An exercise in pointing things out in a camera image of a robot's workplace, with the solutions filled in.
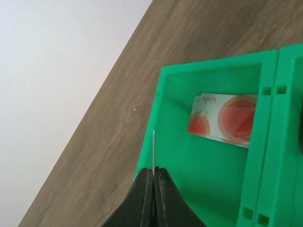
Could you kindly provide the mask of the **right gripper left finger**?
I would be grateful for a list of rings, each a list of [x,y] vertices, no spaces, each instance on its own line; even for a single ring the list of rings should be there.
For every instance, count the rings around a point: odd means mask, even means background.
[[[102,225],[104,227],[153,226],[153,173],[142,168],[120,206]]]

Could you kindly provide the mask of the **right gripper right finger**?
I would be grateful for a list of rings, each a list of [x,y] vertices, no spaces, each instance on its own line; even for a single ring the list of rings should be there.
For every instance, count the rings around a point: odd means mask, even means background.
[[[154,190],[156,227],[205,226],[187,205],[166,168],[155,168]]]

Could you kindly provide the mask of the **red white card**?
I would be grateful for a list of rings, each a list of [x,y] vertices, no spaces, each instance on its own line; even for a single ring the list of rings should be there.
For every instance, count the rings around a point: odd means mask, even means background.
[[[155,130],[152,131],[152,173],[155,174]]]
[[[188,133],[248,148],[257,96],[202,93],[194,98]]]

